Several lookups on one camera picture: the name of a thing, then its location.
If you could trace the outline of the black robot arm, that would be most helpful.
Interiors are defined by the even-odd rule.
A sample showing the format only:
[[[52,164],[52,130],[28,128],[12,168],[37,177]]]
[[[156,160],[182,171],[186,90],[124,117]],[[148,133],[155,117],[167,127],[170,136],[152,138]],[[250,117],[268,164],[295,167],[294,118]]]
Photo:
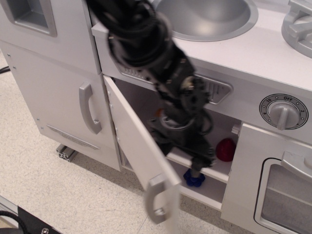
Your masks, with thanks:
[[[213,123],[204,107],[209,102],[205,82],[172,39],[166,17],[147,0],[89,0],[88,7],[108,29],[108,47],[115,64],[142,73],[163,102],[149,120],[151,134],[164,154],[177,147],[192,158],[184,174],[189,185],[204,180],[214,149],[205,139]]]

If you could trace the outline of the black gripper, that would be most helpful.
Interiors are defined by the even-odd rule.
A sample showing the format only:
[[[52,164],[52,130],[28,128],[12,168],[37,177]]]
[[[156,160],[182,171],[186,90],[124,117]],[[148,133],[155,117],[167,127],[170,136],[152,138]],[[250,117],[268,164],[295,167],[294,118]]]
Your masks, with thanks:
[[[165,156],[176,147],[192,157],[191,178],[200,178],[201,169],[212,167],[215,151],[205,136],[213,129],[210,117],[192,118],[182,126],[166,117],[149,119],[150,133]]]

